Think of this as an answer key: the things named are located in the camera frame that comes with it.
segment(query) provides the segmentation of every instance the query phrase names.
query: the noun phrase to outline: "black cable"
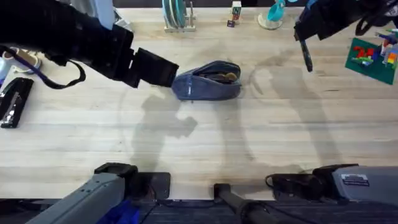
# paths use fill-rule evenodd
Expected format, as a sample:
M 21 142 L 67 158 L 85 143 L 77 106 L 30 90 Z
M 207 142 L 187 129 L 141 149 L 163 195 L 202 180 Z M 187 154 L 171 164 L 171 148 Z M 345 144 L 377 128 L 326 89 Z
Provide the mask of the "black cable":
M 267 207 L 270 207 L 270 208 L 272 208 L 273 210 L 275 210 L 275 211 L 277 211 L 279 213 L 282 213 L 282 214 L 284 214 L 284 215 L 286 215 L 286 216 L 288 216 L 290 218 L 294 218 L 294 219 L 300 220 L 301 222 L 305 222 L 305 223 L 308 223 L 308 224 L 319 224 L 317 222 L 314 222 L 314 221 L 311 221 L 311 220 L 307 220 L 306 218 L 300 217 L 298 215 L 294 215 L 292 213 L 283 211 L 283 210 L 281 210 L 279 208 L 276 208 L 273 205 L 270 205 L 270 204 L 268 204 L 266 202 L 261 202 L 261 203 L 263 204 L 264 208 L 267 210 L 268 213 L 269 213 L 269 211 L 268 211 Z
M 159 204 L 167 207 L 167 208 L 192 208 L 192 209 L 209 209 L 217 206 L 218 204 L 212 201 L 211 205 L 206 205 L 206 206 L 183 206 L 183 205 L 167 205 L 161 200 L 157 201 Z
M 181 205 L 167 205 L 166 203 L 164 203 L 164 200 L 158 200 L 156 197 L 156 191 L 154 189 L 154 187 L 152 186 L 152 184 L 148 184 L 148 187 L 150 188 L 150 190 L 152 191 L 152 194 L 154 196 L 154 199 L 157 203 L 159 203 L 160 205 L 163 205 L 167 208 L 194 208 L 194 209 L 202 209 L 202 208 L 213 208 L 215 206 L 217 206 L 218 204 L 215 201 L 212 201 L 211 205 L 207 205 L 207 206 L 181 206 Z
M 364 35 L 377 22 L 377 20 L 380 19 L 381 16 L 383 16 L 388 10 L 397 5 L 398 1 L 395 0 L 391 2 L 386 2 L 386 4 L 387 5 L 382 6 L 374 15 L 370 15 L 370 13 L 365 15 L 356 25 L 355 35 Z
M 153 211 L 156 207 L 158 207 L 158 206 L 159 206 L 159 204 L 156 203 L 156 204 L 144 215 L 144 218 L 142 218 L 142 220 L 141 220 L 141 222 L 140 222 L 139 224 L 143 224 L 144 221 L 148 218 L 148 216 L 152 213 L 152 211 Z

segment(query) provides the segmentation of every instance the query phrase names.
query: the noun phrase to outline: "wooden table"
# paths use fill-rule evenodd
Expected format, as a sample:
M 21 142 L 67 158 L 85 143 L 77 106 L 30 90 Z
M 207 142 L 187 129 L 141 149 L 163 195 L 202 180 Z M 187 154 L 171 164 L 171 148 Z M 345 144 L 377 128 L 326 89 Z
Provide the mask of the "wooden table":
M 170 89 L 132 89 L 86 68 L 87 81 L 66 90 L 36 82 L 20 126 L 0 129 L 0 198 L 62 198 L 105 162 L 172 175 L 170 198 L 211 198 L 229 182 L 247 198 L 271 199 L 264 177 L 322 165 L 398 165 L 398 86 L 345 69 L 354 26 L 308 41 L 308 73 L 293 38 L 301 9 L 287 9 L 279 30 L 256 22 L 265 9 L 195 9 L 196 32 L 166 34 L 160 9 L 122 9 L 133 23 L 132 47 L 180 65 L 237 63 L 243 91 L 235 100 L 181 102 Z M 380 40 L 368 32 L 363 38 Z M 73 66 L 44 60 L 50 78 L 77 77 Z M 15 75 L 9 75 L 8 81 Z

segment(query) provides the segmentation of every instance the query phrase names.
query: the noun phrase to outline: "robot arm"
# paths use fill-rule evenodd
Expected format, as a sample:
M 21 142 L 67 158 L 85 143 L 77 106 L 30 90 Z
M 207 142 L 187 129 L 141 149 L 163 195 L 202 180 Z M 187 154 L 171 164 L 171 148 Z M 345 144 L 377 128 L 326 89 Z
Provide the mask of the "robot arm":
M 300 41 L 305 64 L 312 71 L 312 61 L 305 40 L 318 35 L 320 40 L 328 38 L 360 20 L 355 34 L 363 35 L 394 6 L 397 0 L 309 0 L 300 15 L 295 29 L 295 39 Z
M 27 224 L 97 223 L 130 194 L 136 166 L 107 163 L 92 178 Z
M 77 60 L 137 88 L 139 81 L 170 87 L 178 65 L 144 49 L 130 49 L 133 33 L 103 27 L 98 18 L 54 0 L 0 1 L 0 45 L 43 52 L 56 64 Z

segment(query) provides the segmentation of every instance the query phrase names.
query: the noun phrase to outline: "black stapler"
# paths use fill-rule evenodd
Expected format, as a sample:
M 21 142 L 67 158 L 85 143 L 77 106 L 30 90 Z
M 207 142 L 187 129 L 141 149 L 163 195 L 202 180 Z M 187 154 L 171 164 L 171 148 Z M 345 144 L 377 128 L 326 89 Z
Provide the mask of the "black stapler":
M 0 93 L 1 128 L 18 126 L 32 85 L 33 80 L 29 78 L 15 78 Z

